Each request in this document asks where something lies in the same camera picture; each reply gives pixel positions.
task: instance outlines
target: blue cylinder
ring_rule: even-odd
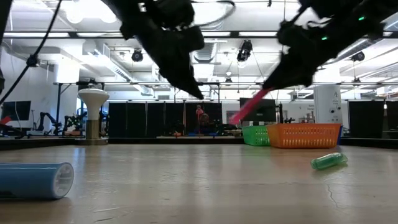
[[[60,199],[71,189],[73,178],[68,162],[0,163],[0,198]]]

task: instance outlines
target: green bottle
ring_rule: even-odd
[[[311,166],[313,169],[322,170],[335,165],[345,164],[347,163],[347,161],[348,158],[344,154],[340,152],[335,152],[329,155],[322,156],[318,159],[313,159],[311,161]]]

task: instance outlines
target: ceiling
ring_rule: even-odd
[[[89,14],[89,18],[84,18],[79,23],[72,23],[68,19],[68,8],[70,8],[73,1],[64,0],[62,3],[62,10],[57,17],[53,31],[68,32],[104,32],[104,31],[118,31],[120,27],[119,21],[107,23],[100,18],[103,13],[97,12],[100,9],[102,2],[99,0],[80,0],[91,1],[89,9],[81,9],[82,13]],[[277,31],[279,23],[284,19],[291,19],[296,15],[300,5],[295,0],[273,0],[272,7],[267,7],[268,1],[248,1],[240,0],[236,2],[236,12],[222,23],[217,24],[216,30],[222,31]],[[11,15],[7,25],[8,31],[22,32],[43,32],[47,30],[49,22],[53,16],[58,1],[42,1],[42,0],[14,0]],[[220,13],[229,9],[229,6],[224,6],[214,3],[195,4],[195,20],[208,21],[210,17],[218,17]],[[317,20],[316,16],[311,10],[300,17],[298,24],[306,24],[307,21]],[[214,27],[205,27],[206,30],[212,30]],[[398,30],[398,18],[390,21],[388,30]],[[238,66],[236,61],[236,52],[244,38],[237,39],[207,39],[216,42],[214,46],[214,60],[208,65],[195,65],[195,75],[201,81],[207,80],[209,82],[225,81],[227,72],[231,72],[231,77],[234,82],[262,82],[275,68],[279,62],[279,54],[282,46],[277,39],[252,39],[253,52],[249,57],[245,66]],[[140,48],[137,40],[123,40],[123,39],[49,39],[46,42],[47,47],[59,47],[73,57],[73,60],[82,65],[80,73],[81,77],[95,77],[98,79],[106,79],[106,77],[114,77],[115,74],[103,64],[95,62],[90,55],[84,54],[84,51],[76,49],[81,48],[86,41],[92,41],[97,48],[102,48],[106,44],[111,53],[110,58],[123,71],[128,73],[136,81],[156,82],[154,79],[153,61],[144,52],[144,59],[141,62],[133,62],[131,54],[134,49]],[[12,44],[12,50],[23,55],[26,47],[36,47],[40,43],[40,39],[6,39],[6,44]],[[384,80],[392,80],[398,75],[398,40],[384,39],[374,45],[363,48],[366,59],[362,62],[357,62],[355,65],[350,60],[340,60],[326,68],[333,67],[338,69],[339,82],[351,82],[354,75],[361,77],[363,82],[380,82]],[[357,91],[366,93],[373,91],[377,86],[366,86],[359,88]]]

